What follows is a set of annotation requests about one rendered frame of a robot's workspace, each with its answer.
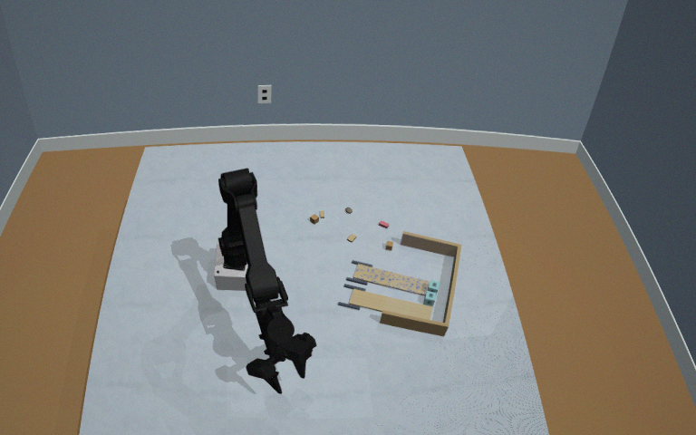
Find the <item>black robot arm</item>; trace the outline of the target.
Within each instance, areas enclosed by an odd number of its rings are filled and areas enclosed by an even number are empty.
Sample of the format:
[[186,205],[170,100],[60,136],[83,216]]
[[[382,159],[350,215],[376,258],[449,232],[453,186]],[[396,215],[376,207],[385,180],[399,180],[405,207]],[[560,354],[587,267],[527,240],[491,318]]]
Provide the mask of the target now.
[[[275,269],[266,261],[256,213],[256,178],[249,169],[237,169],[222,173],[218,184],[227,204],[227,227],[218,239],[223,266],[245,271],[248,265],[245,289],[261,332],[276,342],[280,362],[287,359],[305,363],[312,356],[314,342],[309,333],[293,339],[295,327],[283,313],[282,307],[288,306],[288,295]],[[281,299],[273,301],[279,296]]]

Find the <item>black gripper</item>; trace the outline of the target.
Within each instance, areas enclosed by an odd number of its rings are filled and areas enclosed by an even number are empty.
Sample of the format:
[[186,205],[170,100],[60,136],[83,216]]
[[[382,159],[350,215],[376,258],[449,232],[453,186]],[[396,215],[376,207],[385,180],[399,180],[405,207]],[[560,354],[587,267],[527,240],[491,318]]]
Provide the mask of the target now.
[[[249,376],[264,379],[270,386],[272,386],[277,393],[282,393],[282,388],[277,379],[279,372],[276,372],[276,363],[280,362],[276,351],[276,342],[270,339],[267,333],[262,333],[259,335],[261,340],[264,340],[266,350],[264,353],[269,355],[270,358],[262,360],[255,359],[246,366],[246,370]],[[306,363],[306,362],[305,362]],[[305,377],[305,363],[293,362],[300,378]]]

